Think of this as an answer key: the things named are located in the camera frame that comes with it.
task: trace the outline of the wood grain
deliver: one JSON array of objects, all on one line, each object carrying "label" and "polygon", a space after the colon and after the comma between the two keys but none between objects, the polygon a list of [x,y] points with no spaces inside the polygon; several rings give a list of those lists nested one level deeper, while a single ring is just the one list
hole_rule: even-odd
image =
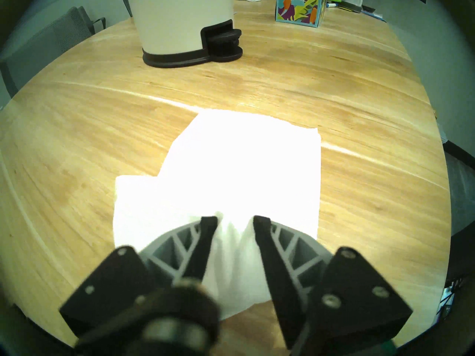
[{"label": "wood grain", "polygon": [[[121,22],[44,68],[0,113],[0,283],[48,332],[75,342],[58,308],[114,248],[115,177],[157,175],[200,108],[317,127],[319,241],[360,251],[413,308],[397,344],[431,325],[450,194],[411,60],[379,20],[329,9],[312,29],[275,23],[274,5],[236,2],[244,55],[227,64],[148,67],[133,19]],[[263,315],[271,311],[253,307],[225,328],[282,352],[275,315]]]}]

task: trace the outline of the screw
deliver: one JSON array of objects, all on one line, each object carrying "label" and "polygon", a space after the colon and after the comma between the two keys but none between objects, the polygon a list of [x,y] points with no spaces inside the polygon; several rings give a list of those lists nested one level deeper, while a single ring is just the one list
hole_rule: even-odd
[{"label": "screw", "polygon": [[325,306],[328,306],[331,309],[339,309],[342,305],[342,301],[338,296],[329,293],[322,296],[322,302]]},{"label": "screw", "polygon": [[356,258],[356,254],[352,250],[342,250],[342,256],[344,256],[347,259]]},{"label": "screw", "polygon": [[140,305],[144,301],[145,301],[145,296],[144,295],[138,295],[137,298],[135,299],[135,303],[137,305]]},{"label": "screw", "polygon": [[87,286],[86,289],[84,290],[88,295],[94,292],[94,286]]},{"label": "screw", "polygon": [[381,286],[376,286],[373,288],[372,292],[374,295],[381,297],[382,299],[387,299],[389,297],[389,291]]}]

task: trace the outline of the paper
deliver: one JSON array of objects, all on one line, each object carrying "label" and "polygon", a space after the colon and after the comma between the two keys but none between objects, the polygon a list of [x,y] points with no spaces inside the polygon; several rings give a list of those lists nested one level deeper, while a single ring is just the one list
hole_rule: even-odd
[{"label": "paper", "polygon": [[321,140],[269,116],[205,110],[174,141],[157,177],[120,176],[116,246],[142,250],[159,235],[217,215],[203,285],[222,318],[271,299],[252,217],[317,238]]}]

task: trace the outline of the folded napkin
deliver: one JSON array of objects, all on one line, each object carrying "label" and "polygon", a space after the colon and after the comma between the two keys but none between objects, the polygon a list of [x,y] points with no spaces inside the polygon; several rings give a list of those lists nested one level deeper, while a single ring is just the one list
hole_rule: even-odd
[{"label": "folded napkin", "polygon": [[115,181],[114,242],[142,250],[179,226],[216,215],[203,285],[222,318],[271,299],[252,217],[317,238],[321,139],[269,116],[204,110],[173,142],[157,177]]}]

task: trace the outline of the wall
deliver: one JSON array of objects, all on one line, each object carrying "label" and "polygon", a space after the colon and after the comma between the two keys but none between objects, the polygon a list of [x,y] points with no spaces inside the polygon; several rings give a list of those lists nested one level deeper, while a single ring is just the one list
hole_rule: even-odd
[{"label": "wall", "polygon": [[411,57],[447,138],[475,156],[475,54],[438,0],[363,0]]},{"label": "wall", "polygon": [[[15,52],[37,31],[59,18],[73,6],[83,6],[92,21],[105,17],[107,26],[129,18],[122,0],[35,0],[6,42],[0,58]],[[9,101],[10,96],[0,77],[0,106],[5,106]]]}]

